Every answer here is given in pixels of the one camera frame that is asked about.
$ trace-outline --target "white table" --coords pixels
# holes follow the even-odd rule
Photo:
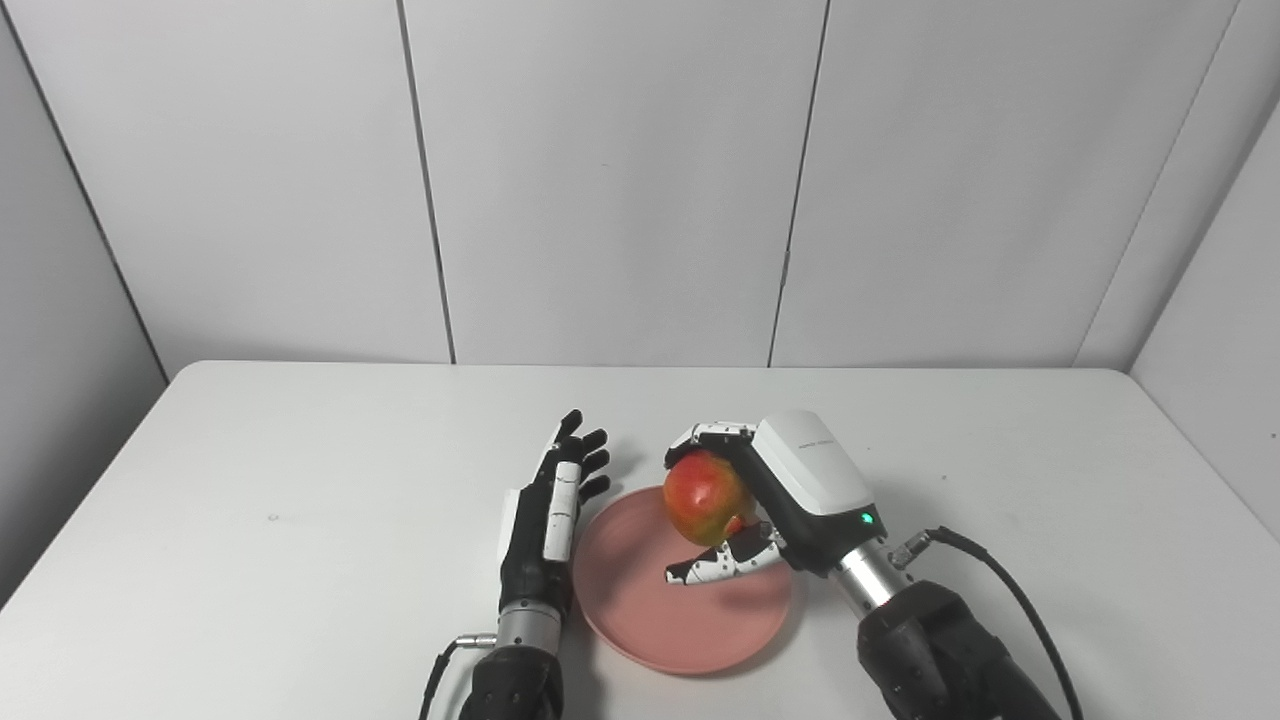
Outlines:
[[[1018,577],[1088,717],[1280,715],[1280,546],[1116,373],[202,363],[0,612],[0,717],[415,717],[435,653],[492,629],[502,493],[572,406],[609,430],[621,491],[659,483],[694,421],[815,410],[891,541],[945,523]],[[959,591],[1065,716],[986,568],[936,547],[913,571]],[[852,615],[817,579],[796,600],[763,659],[714,679],[634,665],[576,619],[567,717],[888,719]]]

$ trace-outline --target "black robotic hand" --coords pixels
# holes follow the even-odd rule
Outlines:
[[[579,410],[559,421],[534,479],[508,498],[497,646],[472,670],[462,720],[550,720],[563,711],[556,655],[573,598],[573,527],[579,507],[609,488],[608,475],[591,477],[609,462],[608,436],[579,437],[581,424]]]

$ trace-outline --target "robotic finger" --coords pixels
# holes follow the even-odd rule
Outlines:
[[[763,570],[782,560],[780,541],[769,523],[748,525],[692,560],[667,565],[667,582],[696,585]]]

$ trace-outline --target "silver metal cylinder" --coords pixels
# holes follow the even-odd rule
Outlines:
[[[458,647],[470,650],[489,650],[498,644],[498,635],[495,633],[467,633],[453,638],[453,642]]]
[[[890,564],[884,546],[874,539],[855,547],[827,577],[842,591],[858,618],[865,618],[910,584]]]
[[[559,651],[559,612],[543,602],[520,600],[498,614],[498,647],[520,644],[556,655]]]

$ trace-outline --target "cable connector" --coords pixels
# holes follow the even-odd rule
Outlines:
[[[913,560],[920,556],[922,552],[928,550],[929,544],[933,543],[933,537],[929,536],[929,530],[920,530],[911,536],[910,539],[897,546],[897,548],[891,550],[888,553],[888,562],[899,570],[905,570]]]
[[[462,648],[489,650],[498,644],[498,633],[467,633],[453,642]]]

